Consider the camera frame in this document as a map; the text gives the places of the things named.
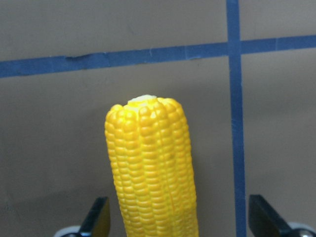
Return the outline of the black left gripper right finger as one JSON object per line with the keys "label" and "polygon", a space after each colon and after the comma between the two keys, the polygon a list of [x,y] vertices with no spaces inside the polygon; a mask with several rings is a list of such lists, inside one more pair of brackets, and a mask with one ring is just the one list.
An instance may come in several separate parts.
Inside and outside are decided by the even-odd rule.
{"label": "black left gripper right finger", "polygon": [[261,196],[249,196],[248,225],[255,237],[288,237],[293,229]]}

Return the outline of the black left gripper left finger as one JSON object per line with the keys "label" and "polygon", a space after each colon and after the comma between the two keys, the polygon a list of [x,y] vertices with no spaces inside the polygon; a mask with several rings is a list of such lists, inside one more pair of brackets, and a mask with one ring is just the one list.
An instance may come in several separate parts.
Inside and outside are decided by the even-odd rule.
{"label": "black left gripper left finger", "polygon": [[89,210],[80,229],[80,237],[107,237],[110,232],[110,205],[108,197],[98,197]]}

